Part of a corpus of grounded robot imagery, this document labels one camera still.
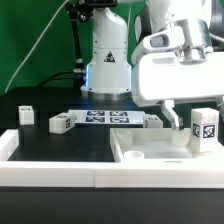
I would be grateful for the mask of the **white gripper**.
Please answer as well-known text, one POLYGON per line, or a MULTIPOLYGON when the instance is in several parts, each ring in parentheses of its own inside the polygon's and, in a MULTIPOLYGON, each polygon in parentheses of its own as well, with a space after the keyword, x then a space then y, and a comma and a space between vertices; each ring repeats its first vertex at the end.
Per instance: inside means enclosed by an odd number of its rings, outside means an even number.
POLYGON ((224 52, 212 49, 203 20, 171 22, 144 37, 132 54, 132 63, 133 101, 140 107, 160 104, 173 130, 184 129, 175 103, 224 97, 224 52))

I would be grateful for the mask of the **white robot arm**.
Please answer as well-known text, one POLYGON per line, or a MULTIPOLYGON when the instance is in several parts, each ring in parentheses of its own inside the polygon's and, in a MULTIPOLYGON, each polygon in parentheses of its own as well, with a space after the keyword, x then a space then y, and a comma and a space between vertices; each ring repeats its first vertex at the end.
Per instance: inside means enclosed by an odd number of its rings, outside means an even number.
POLYGON ((211 40, 218 0, 146 0, 134 21, 137 46, 127 62, 127 25, 108 6, 94 8, 93 56, 82 91, 98 99, 130 93, 140 107, 161 107, 171 127, 177 103, 214 101, 224 119, 224 52, 211 40))

